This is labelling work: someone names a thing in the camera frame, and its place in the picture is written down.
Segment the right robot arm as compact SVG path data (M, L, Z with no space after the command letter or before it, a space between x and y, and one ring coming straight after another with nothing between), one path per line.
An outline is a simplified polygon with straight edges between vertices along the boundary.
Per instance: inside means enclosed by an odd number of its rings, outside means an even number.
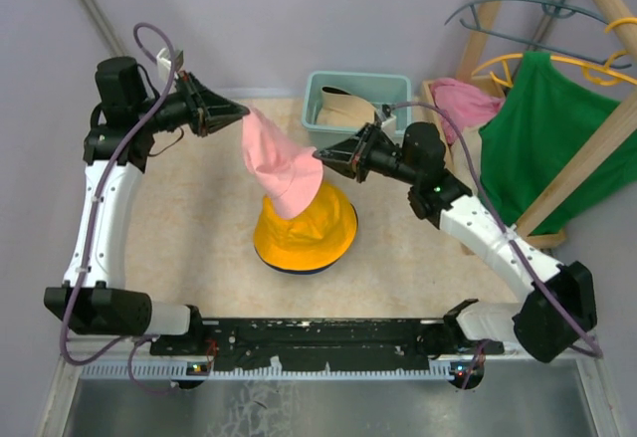
M446 167L445 145L434 124L410 124L396 144L368 123L314 156L357 182L375 172L408 184L416 217L468 248L520 301L518 306L474 303L461 310L444 329L452 350L468 352L488 339L517 344L535 360L549 363L596 327L591 272L579 262L565 265L513 229L500 227L495 213Z

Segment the beige bucket hat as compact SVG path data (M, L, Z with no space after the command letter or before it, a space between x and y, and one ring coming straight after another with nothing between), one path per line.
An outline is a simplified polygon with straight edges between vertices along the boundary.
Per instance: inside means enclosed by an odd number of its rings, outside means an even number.
M317 125L361 128L374 123L376 108L367 100L334 87L321 89Z

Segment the blue bucket hat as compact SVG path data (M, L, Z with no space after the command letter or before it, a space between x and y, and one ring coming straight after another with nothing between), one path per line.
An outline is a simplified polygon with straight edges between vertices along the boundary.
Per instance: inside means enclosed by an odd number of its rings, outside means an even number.
M355 236L344 240L278 242L254 240L260 260L275 271L293 275L320 273L342 258L354 243Z

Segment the pink cloth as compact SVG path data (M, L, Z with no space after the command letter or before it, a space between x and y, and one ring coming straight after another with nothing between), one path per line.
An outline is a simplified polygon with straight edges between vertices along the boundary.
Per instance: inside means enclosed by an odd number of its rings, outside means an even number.
M242 154L245 166L272 201L276 213L291 220L316 197L323 167L316 149L291 140L258 109L242 119Z

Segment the yellow bucket hat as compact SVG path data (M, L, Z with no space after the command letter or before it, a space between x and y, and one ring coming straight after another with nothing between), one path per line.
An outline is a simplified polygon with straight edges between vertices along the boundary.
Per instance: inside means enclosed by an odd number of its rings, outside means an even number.
M269 197L263 198L262 211L253 233L254 240L308 242L344 240L358 230L356 210L346 195L325 180L310 206L291 220L281 218Z

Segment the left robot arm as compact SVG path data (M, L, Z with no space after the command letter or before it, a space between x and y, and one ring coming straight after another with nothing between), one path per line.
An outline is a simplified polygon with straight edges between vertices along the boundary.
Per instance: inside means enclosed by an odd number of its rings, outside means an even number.
M207 330L186 305L153 301L127 288L124 247L136 190L154 137L187 126L200 137L241 120L248 109L203 86L193 74L172 75L166 97L148 95L142 68L132 57L98 64L101 101L84 141L85 202L71 263L58 287L45 291L45 307L76 334L171 335L193 354Z

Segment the wooden clothes rack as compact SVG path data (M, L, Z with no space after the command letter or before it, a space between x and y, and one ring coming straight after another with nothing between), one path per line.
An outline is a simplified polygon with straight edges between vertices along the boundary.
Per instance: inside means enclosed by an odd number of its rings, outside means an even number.
M636 180L631 101L563 75L557 55L526 52L506 98L452 79L430 90L445 127L451 170L524 236L554 235Z

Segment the teal plastic bin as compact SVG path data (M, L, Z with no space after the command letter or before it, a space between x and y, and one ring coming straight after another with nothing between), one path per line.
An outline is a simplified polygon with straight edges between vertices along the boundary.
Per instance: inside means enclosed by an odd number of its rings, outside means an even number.
M308 78L302 125L313 146L331 146L374 122L383 106L406 102L411 93L405 76L316 71Z

